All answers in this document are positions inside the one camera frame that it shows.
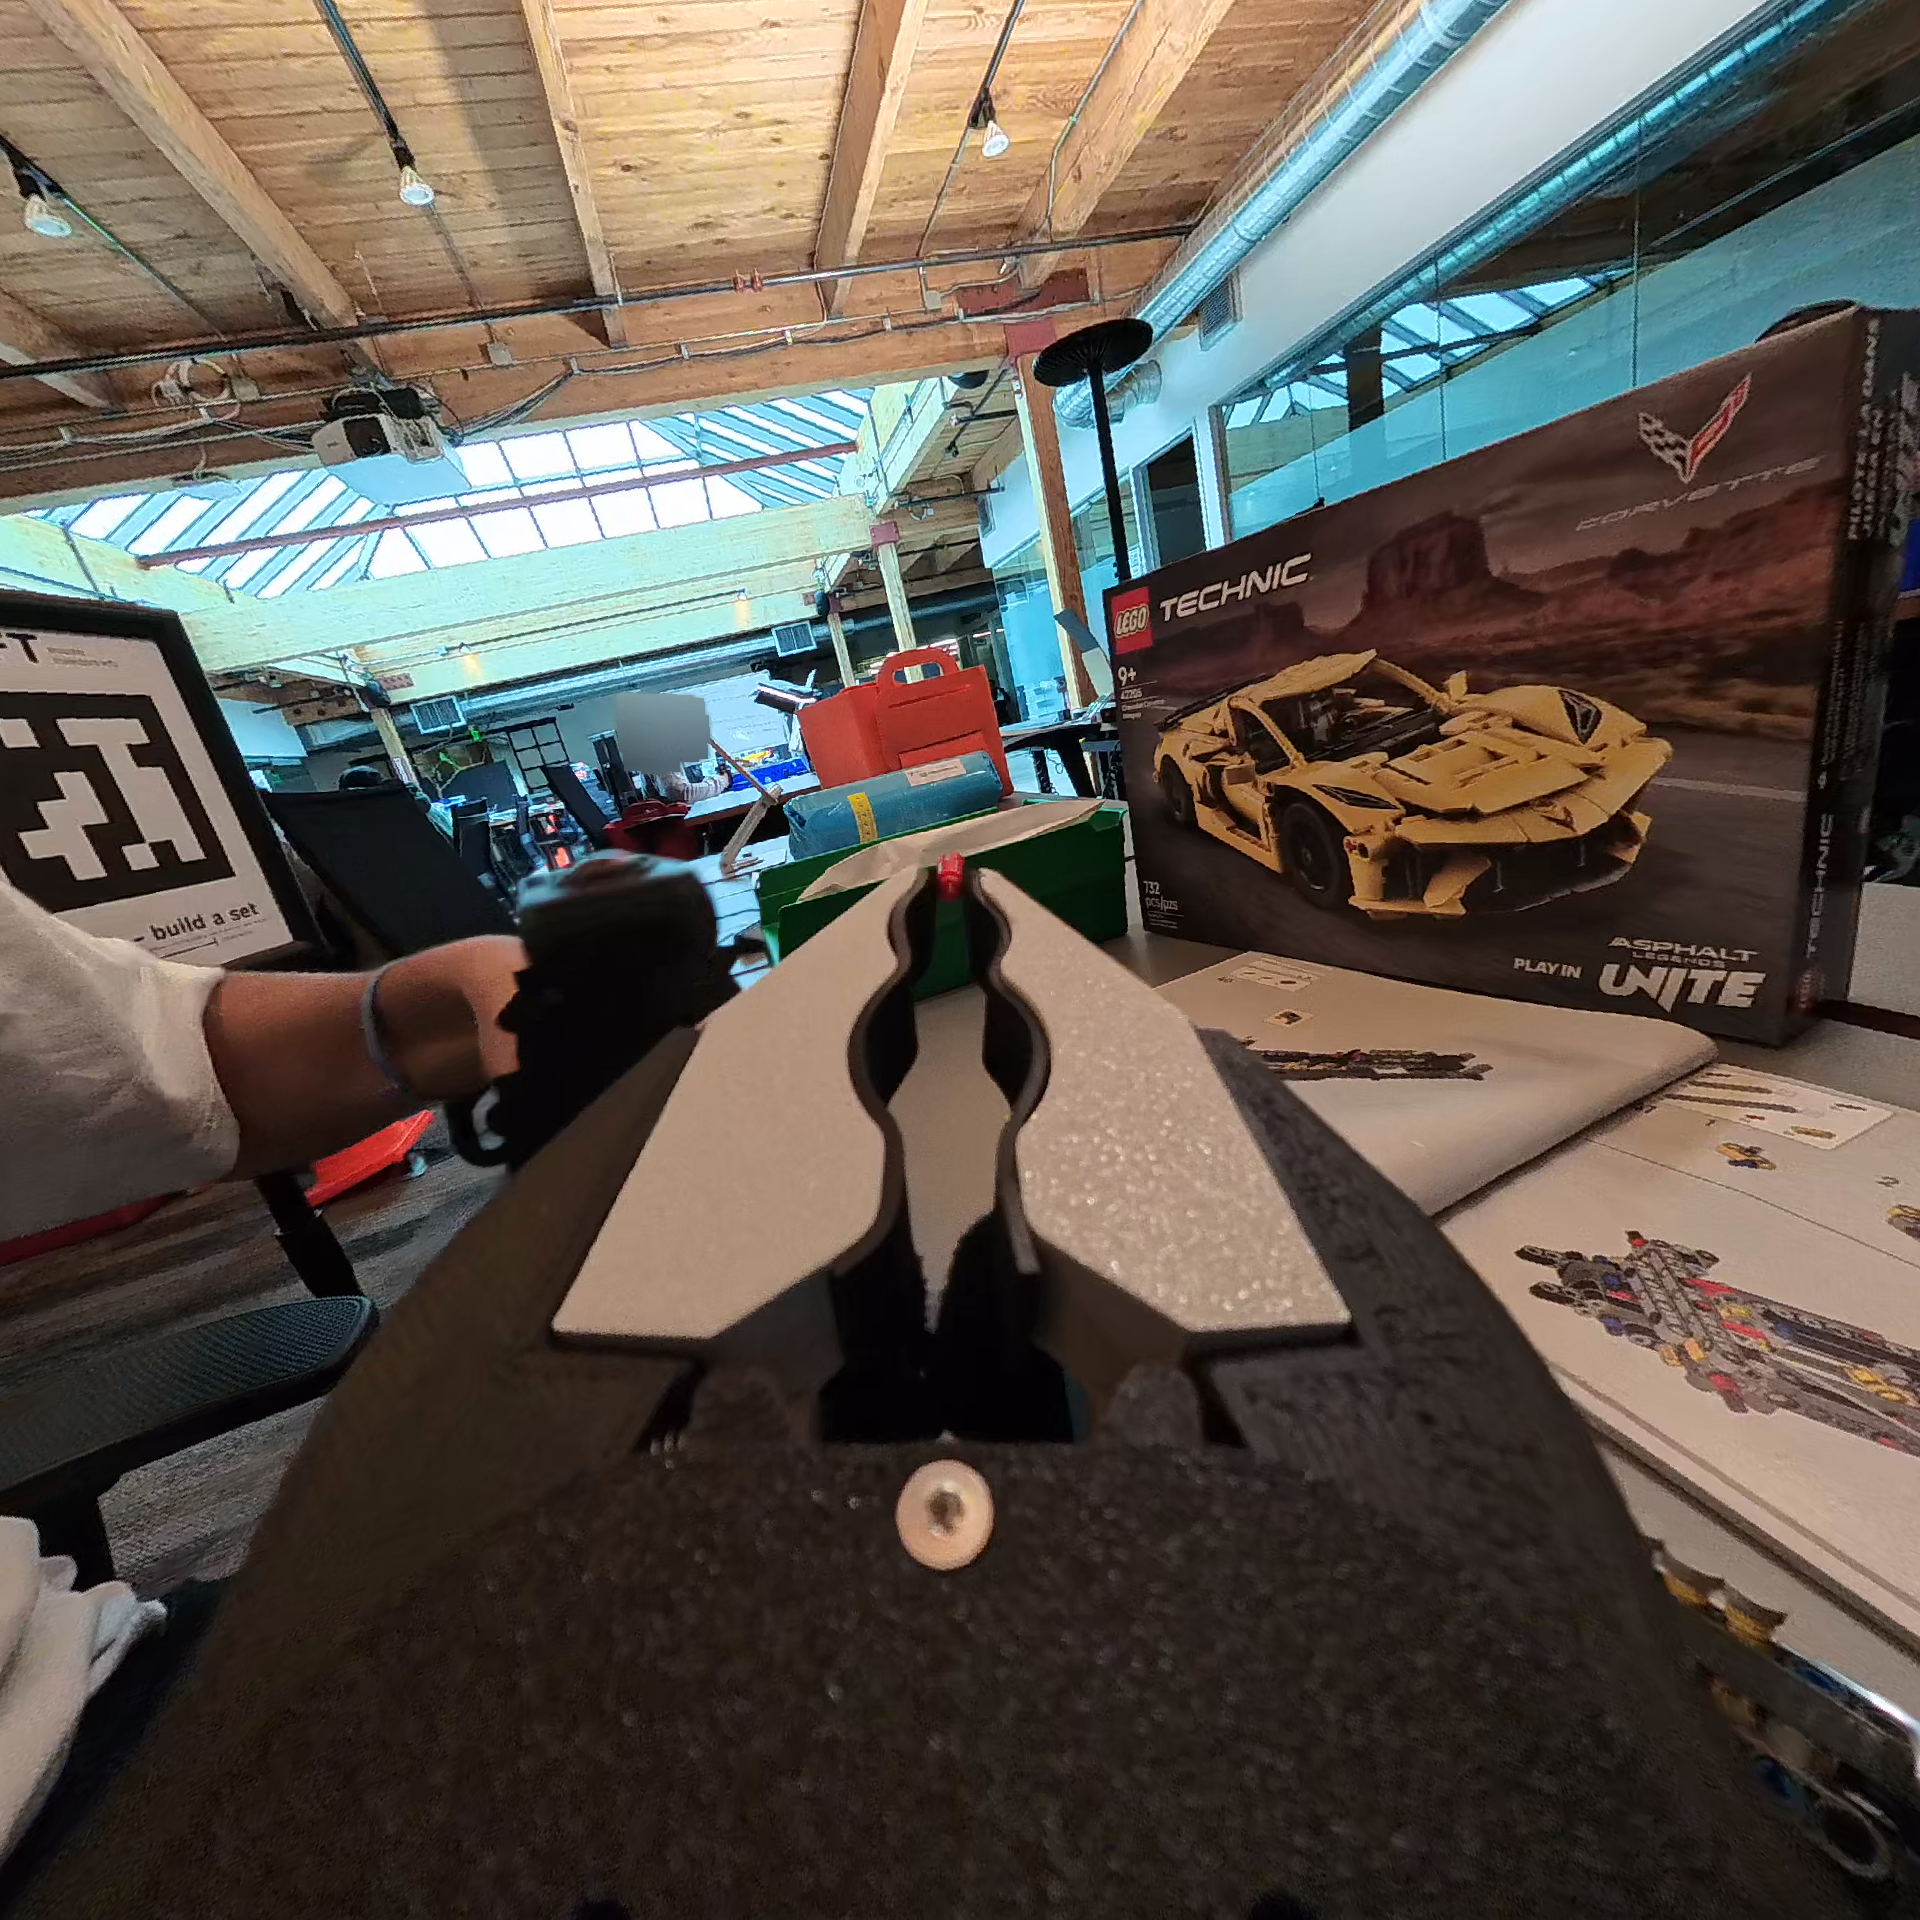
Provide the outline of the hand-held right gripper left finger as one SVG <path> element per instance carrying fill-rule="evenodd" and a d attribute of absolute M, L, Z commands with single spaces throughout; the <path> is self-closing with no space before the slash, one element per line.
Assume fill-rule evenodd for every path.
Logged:
<path fill-rule="evenodd" d="M 710 1015 L 551 1320 L 618 1346 L 828 1381 L 846 1362 L 832 1284 L 883 1248 L 906 1200 L 888 1004 L 912 1028 L 912 912 L 928 874 L 880 883 Z"/>

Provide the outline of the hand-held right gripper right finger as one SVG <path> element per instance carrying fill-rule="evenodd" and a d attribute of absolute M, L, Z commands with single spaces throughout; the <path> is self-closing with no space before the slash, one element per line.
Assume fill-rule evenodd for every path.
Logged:
<path fill-rule="evenodd" d="M 999 871 L 971 874 L 1015 1300 L 1084 1387 L 1351 1336 L 1198 1032 Z"/>

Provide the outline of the lego set box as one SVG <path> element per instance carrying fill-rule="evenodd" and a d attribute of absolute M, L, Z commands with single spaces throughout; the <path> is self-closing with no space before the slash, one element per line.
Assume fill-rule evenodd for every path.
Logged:
<path fill-rule="evenodd" d="M 1147 930 L 1784 1044 L 1855 972 L 1915 314 L 1106 597 Z"/>

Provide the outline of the lego chassis model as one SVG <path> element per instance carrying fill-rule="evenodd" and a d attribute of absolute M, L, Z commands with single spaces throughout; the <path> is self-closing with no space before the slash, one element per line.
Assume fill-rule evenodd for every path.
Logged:
<path fill-rule="evenodd" d="M 1873 1898 L 1915 1906 L 1915 1719 L 1782 1642 L 1785 1615 L 1647 1539 L 1698 1684 L 1802 1833 Z"/>

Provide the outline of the blue wristband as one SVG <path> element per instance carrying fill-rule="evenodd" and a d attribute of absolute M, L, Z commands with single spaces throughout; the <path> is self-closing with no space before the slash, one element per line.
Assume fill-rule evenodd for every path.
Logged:
<path fill-rule="evenodd" d="M 369 1068 L 372 1071 L 383 1096 L 395 1099 L 398 1104 L 409 1104 L 417 1103 L 417 1091 L 395 1064 L 388 1026 L 379 1011 L 379 987 L 391 972 L 393 963 L 377 967 L 366 976 L 356 1002 L 356 1025 Z"/>

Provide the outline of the blue wrapped roll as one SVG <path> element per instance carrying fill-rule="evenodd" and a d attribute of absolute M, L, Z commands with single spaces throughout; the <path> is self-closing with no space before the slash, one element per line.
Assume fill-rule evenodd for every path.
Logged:
<path fill-rule="evenodd" d="M 908 767 L 785 802 L 791 860 L 828 857 L 992 811 L 1006 786 L 988 753 Z"/>

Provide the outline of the open instruction booklet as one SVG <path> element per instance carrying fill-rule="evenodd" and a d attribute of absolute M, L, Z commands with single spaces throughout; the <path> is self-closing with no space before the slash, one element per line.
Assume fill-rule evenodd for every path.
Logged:
<path fill-rule="evenodd" d="M 1599 1434 L 1915 1643 L 1915 1114 L 1246 951 L 1160 991 L 1438 1219 Z"/>

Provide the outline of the green plastic bin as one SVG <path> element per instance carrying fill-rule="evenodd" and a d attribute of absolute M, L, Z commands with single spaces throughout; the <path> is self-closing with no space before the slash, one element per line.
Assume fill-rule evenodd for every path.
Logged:
<path fill-rule="evenodd" d="M 1119 939 L 1129 924 L 1123 874 L 1126 809 L 1106 811 L 1044 836 L 999 848 L 968 864 L 1002 874 L 1092 945 Z M 801 891 L 851 852 L 786 860 L 758 879 L 760 929 L 771 960 L 782 965 L 872 891 L 801 901 Z"/>

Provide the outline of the orange red felt bag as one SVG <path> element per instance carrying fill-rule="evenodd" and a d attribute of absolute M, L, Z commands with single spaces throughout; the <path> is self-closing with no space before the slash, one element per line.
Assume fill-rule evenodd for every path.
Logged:
<path fill-rule="evenodd" d="M 823 786 L 985 753 L 999 791 L 1012 794 L 990 676 L 979 665 L 961 665 L 944 648 L 886 656 L 872 681 L 810 704 L 801 737 Z"/>

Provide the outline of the person's white shirt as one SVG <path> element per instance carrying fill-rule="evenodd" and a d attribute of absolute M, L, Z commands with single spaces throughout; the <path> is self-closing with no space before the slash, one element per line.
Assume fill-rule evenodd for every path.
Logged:
<path fill-rule="evenodd" d="M 203 1032 L 217 976 L 74 929 L 3 890 L 3 1236 L 224 1177 L 238 1127 Z M 4 1898 L 90 1820 L 224 1588 L 138 1599 L 3 1520 Z"/>

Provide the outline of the black framed marker sign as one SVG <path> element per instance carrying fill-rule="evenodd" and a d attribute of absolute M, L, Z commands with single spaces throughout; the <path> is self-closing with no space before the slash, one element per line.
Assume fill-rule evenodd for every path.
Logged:
<path fill-rule="evenodd" d="M 4 879 L 72 927 L 211 969 L 321 954 L 179 615 L 3 594 Z"/>

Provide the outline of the white ceiling projector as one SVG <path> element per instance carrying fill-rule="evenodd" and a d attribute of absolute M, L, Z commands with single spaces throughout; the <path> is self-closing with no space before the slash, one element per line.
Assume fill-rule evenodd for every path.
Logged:
<path fill-rule="evenodd" d="M 387 458 L 430 464 L 449 458 L 441 403 L 420 386 L 359 386 L 334 393 L 310 444 L 328 467 Z"/>

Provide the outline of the black floor lamp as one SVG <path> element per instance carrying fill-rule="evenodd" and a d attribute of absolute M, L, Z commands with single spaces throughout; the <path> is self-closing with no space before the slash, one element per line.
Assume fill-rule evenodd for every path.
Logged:
<path fill-rule="evenodd" d="M 1106 396 L 1110 376 L 1132 369 L 1154 344 L 1145 321 L 1121 319 L 1082 327 L 1040 351 L 1035 380 L 1054 393 L 1087 386 L 1095 424 L 1095 444 L 1113 539 L 1116 584 L 1135 578 L 1129 538 L 1123 527 L 1121 474 L 1113 452 L 1113 419 Z"/>

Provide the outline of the silver ventilation duct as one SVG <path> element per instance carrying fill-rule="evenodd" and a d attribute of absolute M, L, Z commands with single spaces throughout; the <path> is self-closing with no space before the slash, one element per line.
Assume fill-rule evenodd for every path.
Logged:
<path fill-rule="evenodd" d="M 1539 164 L 1526 56 L 1544 4 L 1374 4 L 1259 135 L 1135 300 L 1158 335 L 1113 376 L 1121 463 L 1192 433 L 1251 372 L 1474 228 Z"/>

